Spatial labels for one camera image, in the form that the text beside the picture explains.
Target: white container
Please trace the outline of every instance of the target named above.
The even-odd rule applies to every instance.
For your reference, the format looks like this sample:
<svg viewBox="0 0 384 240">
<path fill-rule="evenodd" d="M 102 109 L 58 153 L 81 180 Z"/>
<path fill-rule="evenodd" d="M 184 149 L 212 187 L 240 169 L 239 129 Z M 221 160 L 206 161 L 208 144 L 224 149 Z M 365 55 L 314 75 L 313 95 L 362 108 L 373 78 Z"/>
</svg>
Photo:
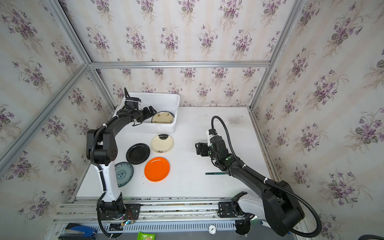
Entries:
<svg viewBox="0 0 384 240">
<path fill-rule="evenodd" d="M 129 92 L 129 96 L 140 98 L 141 106 L 152 106 L 157 112 L 168 111 L 175 116 L 172 123 L 151 123 L 152 117 L 144 120 L 142 124 L 132 127 L 133 123 L 129 123 L 129 131 L 142 133 L 164 133 L 172 134 L 176 130 L 177 115 L 179 113 L 180 96 L 173 93 L 142 93 Z M 125 98 L 121 101 L 120 106 L 115 110 L 114 115 L 124 106 Z"/>
</svg>

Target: blue floral plate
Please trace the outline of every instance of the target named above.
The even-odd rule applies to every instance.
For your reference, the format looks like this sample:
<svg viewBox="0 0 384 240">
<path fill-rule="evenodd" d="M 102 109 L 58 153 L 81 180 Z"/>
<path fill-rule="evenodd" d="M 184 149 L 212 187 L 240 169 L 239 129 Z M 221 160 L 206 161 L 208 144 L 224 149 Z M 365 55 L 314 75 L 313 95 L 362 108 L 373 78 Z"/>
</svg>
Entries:
<svg viewBox="0 0 384 240">
<path fill-rule="evenodd" d="M 119 162 L 115 165 L 116 180 L 118 186 L 122 187 L 126 185 L 133 176 L 133 167 L 127 162 Z"/>
</svg>

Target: stain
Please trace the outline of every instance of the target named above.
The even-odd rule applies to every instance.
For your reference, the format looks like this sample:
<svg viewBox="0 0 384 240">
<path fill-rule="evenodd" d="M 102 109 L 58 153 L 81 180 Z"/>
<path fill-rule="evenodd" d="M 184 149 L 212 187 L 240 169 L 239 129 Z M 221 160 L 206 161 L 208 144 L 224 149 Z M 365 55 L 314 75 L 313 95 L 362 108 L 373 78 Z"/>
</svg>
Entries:
<svg viewBox="0 0 384 240">
<path fill-rule="evenodd" d="M 227 119 L 229 125 L 239 126 L 243 124 L 243 116 L 230 117 Z"/>
</svg>

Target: table surface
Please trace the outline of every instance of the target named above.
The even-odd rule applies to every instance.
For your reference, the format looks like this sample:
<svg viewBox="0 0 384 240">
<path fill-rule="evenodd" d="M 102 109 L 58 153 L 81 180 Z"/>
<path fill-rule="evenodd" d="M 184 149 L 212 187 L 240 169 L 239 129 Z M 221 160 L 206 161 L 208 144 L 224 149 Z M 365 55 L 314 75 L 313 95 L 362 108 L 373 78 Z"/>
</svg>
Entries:
<svg viewBox="0 0 384 240">
<path fill-rule="evenodd" d="M 220 170 L 212 165 L 209 157 L 196 154 L 195 143 L 207 142 L 206 131 L 215 115 L 226 124 L 236 155 L 255 171 L 270 178 L 247 108 L 180 107 L 178 114 L 176 131 L 170 134 L 174 140 L 173 148 L 164 154 L 151 150 L 144 163 L 133 165 L 132 179 L 120 187 L 123 197 L 233 197 L 241 191 L 252 192 L 234 177 L 205 174 Z M 217 119 L 214 123 L 229 150 L 224 128 Z M 130 127 L 125 126 L 116 136 L 118 155 L 115 163 L 126 161 L 127 150 L 132 145 L 142 142 L 150 146 L 152 138 L 157 135 L 132 133 Z M 168 160 L 170 171 L 164 180 L 151 182 L 145 177 L 144 168 L 150 159 L 157 156 Z M 94 199 L 100 194 L 98 174 L 91 165 L 76 197 Z"/>
</svg>

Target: floral wallpaper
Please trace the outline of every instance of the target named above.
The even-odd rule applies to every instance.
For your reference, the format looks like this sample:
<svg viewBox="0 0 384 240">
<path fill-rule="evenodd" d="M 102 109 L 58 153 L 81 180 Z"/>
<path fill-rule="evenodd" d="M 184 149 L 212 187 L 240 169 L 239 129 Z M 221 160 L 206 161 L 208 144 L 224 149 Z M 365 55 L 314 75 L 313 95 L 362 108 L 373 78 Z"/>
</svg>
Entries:
<svg viewBox="0 0 384 240">
<path fill-rule="evenodd" d="M 246 61 L 269 60 L 294 0 L 61 2 L 92 61 Z"/>
<path fill-rule="evenodd" d="M 264 68 L 102 69 L 101 79 L 119 106 L 131 92 L 175 93 L 180 106 L 249 106 Z"/>
<path fill-rule="evenodd" d="M 79 179 L 86 170 L 86 132 L 100 126 L 110 115 L 92 82 L 84 76 L 33 140 L 0 177 L 3 231 L 9 239 L 43 239 L 63 202 L 73 201 Z M 5 112 L 8 125 L 15 124 Z"/>
<path fill-rule="evenodd" d="M 0 2 L 0 155 L 80 66 L 44 0 Z"/>
<path fill-rule="evenodd" d="M 255 109 L 276 175 L 319 213 L 316 239 L 384 236 L 383 7 L 308 0 Z"/>
</svg>

